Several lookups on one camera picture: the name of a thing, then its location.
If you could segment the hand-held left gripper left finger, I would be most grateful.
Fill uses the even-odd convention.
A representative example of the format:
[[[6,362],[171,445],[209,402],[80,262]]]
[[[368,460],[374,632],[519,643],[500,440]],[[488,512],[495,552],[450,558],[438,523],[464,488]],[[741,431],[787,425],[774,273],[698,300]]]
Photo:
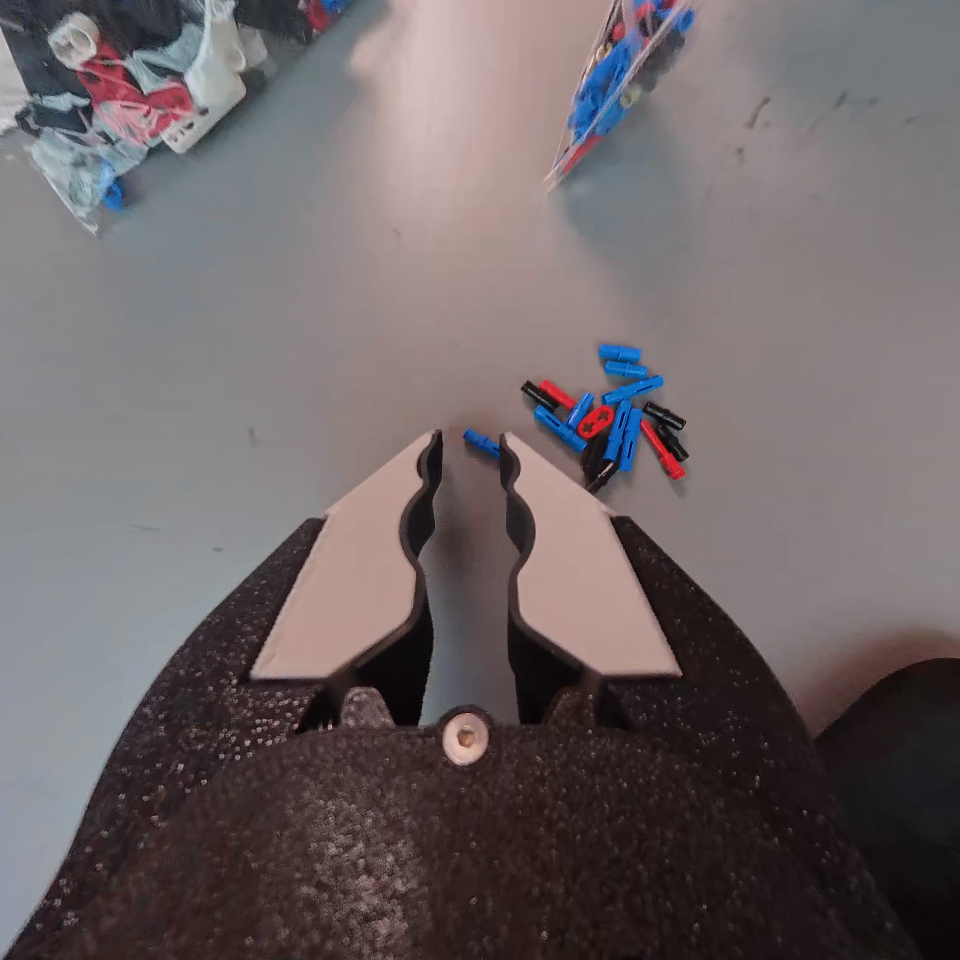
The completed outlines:
[[[249,669],[306,686],[307,718],[339,720],[376,690],[395,724],[419,724],[434,647],[421,553],[436,520],[443,435],[427,431],[332,504]]]

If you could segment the pile of small toy pins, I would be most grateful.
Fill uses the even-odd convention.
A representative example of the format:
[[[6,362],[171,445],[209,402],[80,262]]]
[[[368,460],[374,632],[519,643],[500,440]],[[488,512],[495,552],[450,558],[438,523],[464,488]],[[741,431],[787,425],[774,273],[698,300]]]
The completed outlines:
[[[534,421],[577,455],[589,494],[598,494],[620,474],[631,474],[644,447],[669,481],[685,481],[688,421],[658,400],[666,378],[637,346],[600,342],[595,355],[609,382],[603,390],[571,392],[548,378],[521,383]]]

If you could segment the dark cloth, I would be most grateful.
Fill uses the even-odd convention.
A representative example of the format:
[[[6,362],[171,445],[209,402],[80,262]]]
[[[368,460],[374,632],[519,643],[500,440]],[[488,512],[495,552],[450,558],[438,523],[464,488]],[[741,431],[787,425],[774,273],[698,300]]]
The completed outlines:
[[[816,738],[850,832],[923,958],[959,957],[959,660],[903,667]]]

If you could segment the small clear bag of pins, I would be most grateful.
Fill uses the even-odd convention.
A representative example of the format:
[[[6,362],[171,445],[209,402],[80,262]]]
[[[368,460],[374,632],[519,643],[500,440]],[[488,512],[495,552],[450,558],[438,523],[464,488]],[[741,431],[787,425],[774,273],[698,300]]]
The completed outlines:
[[[675,66],[695,23],[690,1],[614,1],[570,102],[544,183],[553,189]]]

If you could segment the red and blue toy parts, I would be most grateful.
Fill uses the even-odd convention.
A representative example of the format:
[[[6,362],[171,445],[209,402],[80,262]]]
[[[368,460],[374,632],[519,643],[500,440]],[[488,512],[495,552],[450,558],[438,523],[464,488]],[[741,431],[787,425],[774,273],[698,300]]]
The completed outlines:
[[[353,5],[354,1],[298,1],[296,4],[312,37],[329,30]]]

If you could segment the grey desk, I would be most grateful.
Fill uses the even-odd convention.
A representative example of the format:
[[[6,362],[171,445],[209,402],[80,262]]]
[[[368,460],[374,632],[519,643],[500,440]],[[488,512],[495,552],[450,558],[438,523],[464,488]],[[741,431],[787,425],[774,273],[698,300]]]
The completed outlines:
[[[91,235],[2,139],[2,953],[132,711],[305,519],[427,430],[424,720],[516,719],[473,428],[636,346],[688,419],[605,492],[817,734],[958,650],[958,2],[697,2],[545,177],[608,2],[357,2]]]

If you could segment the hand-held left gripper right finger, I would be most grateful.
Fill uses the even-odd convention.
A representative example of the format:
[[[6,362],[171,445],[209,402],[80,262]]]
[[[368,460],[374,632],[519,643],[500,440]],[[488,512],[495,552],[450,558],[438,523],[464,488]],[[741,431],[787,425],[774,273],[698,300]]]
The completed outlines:
[[[612,685],[683,678],[618,518],[517,435],[502,434],[499,449],[518,553],[507,645],[519,722],[542,723],[567,688],[603,703]]]

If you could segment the large clear bag of toy parts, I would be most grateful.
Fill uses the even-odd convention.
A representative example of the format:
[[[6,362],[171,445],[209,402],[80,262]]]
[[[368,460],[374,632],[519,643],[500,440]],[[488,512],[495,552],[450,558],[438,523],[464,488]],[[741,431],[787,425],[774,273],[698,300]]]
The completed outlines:
[[[237,108],[269,51],[244,2],[2,2],[2,134],[90,234],[125,179]]]

